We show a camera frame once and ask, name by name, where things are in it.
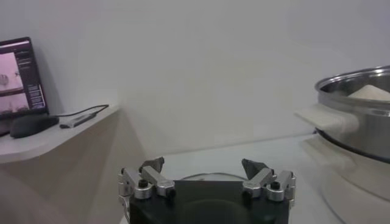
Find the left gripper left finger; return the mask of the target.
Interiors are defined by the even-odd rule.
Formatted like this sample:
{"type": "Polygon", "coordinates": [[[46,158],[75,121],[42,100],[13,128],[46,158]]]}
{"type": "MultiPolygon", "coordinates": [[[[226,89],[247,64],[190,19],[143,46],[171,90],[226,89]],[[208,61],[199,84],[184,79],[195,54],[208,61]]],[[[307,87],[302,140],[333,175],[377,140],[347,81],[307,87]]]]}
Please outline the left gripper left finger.
{"type": "Polygon", "coordinates": [[[175,182],[160,173],[164,163],[165,159],[159,157],[145,161],[138,170],[131,167],[122,168],[118,174],[119,196],[147,200],[153,194],[157,194],[168,200],[174,198],[176,196],[175,182]]]}

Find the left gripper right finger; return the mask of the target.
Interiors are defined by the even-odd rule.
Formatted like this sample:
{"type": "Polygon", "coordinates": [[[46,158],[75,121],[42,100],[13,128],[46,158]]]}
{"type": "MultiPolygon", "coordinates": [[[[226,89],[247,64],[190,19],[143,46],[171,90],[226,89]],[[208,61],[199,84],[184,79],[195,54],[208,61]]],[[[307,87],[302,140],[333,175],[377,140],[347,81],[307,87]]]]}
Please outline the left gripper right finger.
{"type": "Polygon", "coordinates": [[[242,184],[245,200],[266,197],[270,201],[295,201],[296,176],[292,171],[283,170],[276,174],[265,163],[249,159],[242,159],[241,165],[247,175],[242,184]]]}

